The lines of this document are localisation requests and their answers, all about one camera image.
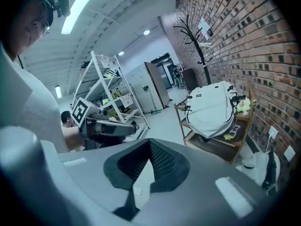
coat rack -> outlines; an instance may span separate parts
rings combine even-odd
[[[208,68],[205,64],[205,62],[209,62],[212,58],[210,58],[209,60],[205,60],[204,59],[204,55],[203,55],[203,52],[202,52],[202,49],[200,48],[199,44],[198,44],[198,38],[200,37],[200,32],[202,30],[202,28],[200,28],[197,33],[196,33],[196,36],[193,36],[193,33],[191,32],[189,26],[188,26],[188,18],[189,18],[189,15],[187,15],[187,19],[186,19],[186,23],[181,19],[182,23],[184,24],[185,27],[183,26],[174,26],[174,28],[183,28],[185,31],[181,30],[182,33],[188,35],[188,38],[185,38],[185,39],[190,39],[191,42],[187,42],[185,44],[191,44],[193,43],[194,46],[196,47],[197,49],[197,52],[201,58],[201,62],[199,61],[198,64],[199,65],[203,65],[203,68],[204,68],[204,71],[205,71],[205,75],[206,75],[206,79],[207,79],[207,83],[208,85],[211,84],[211,80],[210,80],[210,75],[209,75],[209,72],[208,72]],[[208,31],[209,35],[212,36],[212,32],[211,30]]]

ceiling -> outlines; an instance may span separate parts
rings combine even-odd
[[[126,52],[146,29],[158,28],[158,16],[174,8],[175,0],[90,0],[70,35],[61,34],[64,19],[55,17],[50,34],[25,51],[21,61],[53,94],[56,85],[63,96],[71,94],[91,50],[108,56]]]

man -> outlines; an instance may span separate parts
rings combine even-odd
[[[81,148],[85,141],[80,136],[79,127],[74,126],[74,120],[72,119],[69,111],[64,111],[61,114],[62,132],[65,138],[66,144],[70,151]]]
[[[63,127],[70,128],[74,125],[74,120],[72,119],[69,111],[64,111],[61,114],[61,121],[63,123]]]
[[[38,139],[52,142],[58,153],[64,153],[69,149],[55,99],[37,78],[14,62],[18,55],[49,33],[56,10],[52,2],[25,0],[1,41],[0,126],[29,129]]]
[[[180,72],[178,71],[177,69],[177,66],[174,65],[174,83],[178,84],[178,89],[182,89],[183,86],[182,86],[182,81],[181,81],[181,77],[180,77]]]

power outlet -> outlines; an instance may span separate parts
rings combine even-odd
[[[269,129],[269,135],[271,136],[271,138],[275,139],[277,133],[278,131],[275,129],[275,127],[271,126],[271,128]]]
[[[293,150],[293,148],[291,147],[291,145],[288,146],[288,148],[286,149],[286,151],[284,152],[284,156],[286,157],[286,159],[288,161],[291,161],[291,159],[293,158],[293,156],[295,156],[295,151]]]

white bag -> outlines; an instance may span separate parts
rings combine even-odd
[[[191,129],[205,138],[223,134],[234,121],[236,96],[237,91],[226,81],[195,88],[186,104]]]

